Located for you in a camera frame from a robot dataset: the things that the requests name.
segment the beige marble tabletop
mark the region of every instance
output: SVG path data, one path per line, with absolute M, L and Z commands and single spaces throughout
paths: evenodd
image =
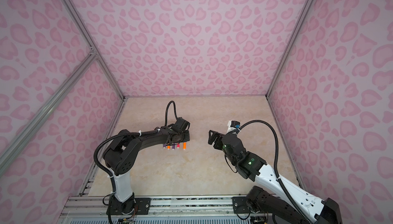
M 114 134 L 122 129 L 130 132 L 149 131 L 165 123 L 165 108 L 170 100 L 176 103 L 178 117 L 191 123 L 187 149 L 167 150 L 162 145 L 139 152 L 130 170 L 131 187 L 136 196 L 154 195 L 232 195 L 247 194 L 255 185 L 231 171 L 222 151 L 208 144 L 208 132 L 226 133 L 229 120 L 241 124 L 253 119 L 270 123 L 278 133 L 274 118 L 264 96 L 129 98 L 116 125 Z M 168 124 L 174 123 L 173 107 Z M 238 136 L 244 147 L 270 165 L 274 162 L 274 137 L 261 123 L 248 125 Z M 279 173 L 297 185 L 288 154 L 279 136 Z M 105 196 L 111 191 L 107 174 L 98 170 L 89 196 Z

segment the wall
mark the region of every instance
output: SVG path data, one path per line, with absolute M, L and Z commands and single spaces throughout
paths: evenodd
M 305 0 L 73 0 L 126 95 L 265 94 Z
M 1 0 L 0 155 L 89 50 L 60 0 Z
M 120 100 L 97 63 L 0 179 L 1 223 L 53 223 L 75 196 Z
M 317 0 L 272 104 L 309 191 L 393 222 L 393 0 Z

